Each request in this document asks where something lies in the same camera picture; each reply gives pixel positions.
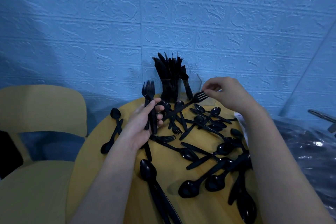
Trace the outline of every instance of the textured brick wall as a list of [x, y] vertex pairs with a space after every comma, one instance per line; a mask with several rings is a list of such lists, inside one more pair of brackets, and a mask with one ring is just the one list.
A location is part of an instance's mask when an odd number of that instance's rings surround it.
[[99, 122], [178, 51], [191, 78], [233, 76], [271, 113], [291, 96], [336, 116], [336, 0], [0, 0], [0, 87], [71, 87]]

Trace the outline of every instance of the clear acrylic holder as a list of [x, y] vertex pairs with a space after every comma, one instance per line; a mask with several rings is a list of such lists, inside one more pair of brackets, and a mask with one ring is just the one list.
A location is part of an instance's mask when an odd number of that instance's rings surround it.
[[[197, 80], [188, 80], [189, 87], [192, 91], [192, 94], [196, 94], [201, 91], [202, 88], [202, 80], [197, 75]], [[184, 86], [186, 82], [179, 80], [161, 80], [160, 81], [160, 97], [161, 99], [175, 104], [177, 101], [182, 100], [184, 103], [188, 103], [190, 99], [187, 96], [187, 90]], [[207, 98], [199, 105], [208, 105], [214, 106], [216, 100], [213, 98]]]

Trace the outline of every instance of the yellow table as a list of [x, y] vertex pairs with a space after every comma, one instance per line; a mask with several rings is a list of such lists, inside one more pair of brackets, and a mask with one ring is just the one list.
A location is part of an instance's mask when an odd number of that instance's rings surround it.
[[[127, 124], [130, 114], [143, 102], [144, 98], [140, 98], [119, 108], [122, 118], [124, 119], [123, 127]], [[216, 103], [215, 106], [221, 107], [222, 117], [233, 118], [233, 112], [231, 110], [224, 108], [220, 103]], [[213, 107], [214, 106], [204, 106], [207, 110]], [[189, 111], [189, 108], [183, 111], [183, 115], [190, 120], [195, 116]], [[232, 123], [232, 125], [228, 124], [228, 128], [222, 131], [225, 136], [229, 136], [230, 128], [240, 129], [237, 121], [233, 121]], [[178, 122], [176, 124], [182, 129], [182, 126]], [[67, 222], [69, 222], [102, 166], [105, 156], [100, 153], [100, 148], [104, 143], [109, 141], [115, 126], [115, 120], [107, 116], [92, 131], [79, 151], [69, 182], [66, 202]], [[168, 121], [166, 121], [163, 127], [159, 129], [158, 135], [172, 134], [172, 131], [168, 130]], [[203, 129], [198, 130], [197, 128], [194, 128], [183, 141], [208, 152], [215, 151], [217, 145], [222, 143], [220, 137]], [[178, 139], [170, 144], [175, 147], [182, 147]], [[232, 206], [229, 206], [227, 203], [230, 189], [237, 178], [237, 172], [232, 175], [227, 175], [225, 180], [226, 187], [223, 190], [219, 192], [208, 192], [204, 184], [202, 184], [197, 197], [183, 199], [178, 195], [178, 189], [182, 182], [185, 180], [198, 179], [215, 165], [216, 161], [210, 159], [199, 167], [187, 171], [186, 166], [189, 165], [190, 162], [182, 158], [178, 152], [172, 151], [151, 140], [149, 141], [149, 145], [153, 157], [152, 163], [157, 169], [157, 181], [184, 224], [243, 223], [236, 202]], [[238, 154], [241, 154], [241, 149], [235, 150], [229, 157], [235, 159]], [[128, 197], [124, 223], [163, 223], [151, 199], [148, 185], [140, 177], [139, 163], [140, 160], [144, 158], [146, 158], [145, 151], [139, 150], [135, 161], [133, 181]], [[257, 203], [255, 193], [256, 186], [253, 171], [251, 170], [246, 172], [246, 189]], [[259, 212], [255, 223], [261, 223]]]

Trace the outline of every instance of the clear plastic wrap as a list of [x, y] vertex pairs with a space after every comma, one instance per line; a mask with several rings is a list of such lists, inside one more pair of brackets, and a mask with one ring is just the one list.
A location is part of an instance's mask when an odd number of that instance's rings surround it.
[[300, 120], [273, 120], [302, 172], [336, 220], [336, 138]]

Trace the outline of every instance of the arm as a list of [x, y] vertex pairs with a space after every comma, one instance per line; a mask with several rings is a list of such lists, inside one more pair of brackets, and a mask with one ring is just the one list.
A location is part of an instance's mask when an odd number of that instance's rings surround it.
[[[144, 130], [155, 99], [147, 107], [139, 107], [108, 153], [101, 170], [79, 205], [70, 224], [122, 224], [128, 193], [132, 183], [137, 150], [149, 139]], [[159, 114], [158, 124], [162, 124]]]
[[202, 90], [246, 121], [264, 223], [334, 223], [273, 120], [236, 79], [212, 78]]

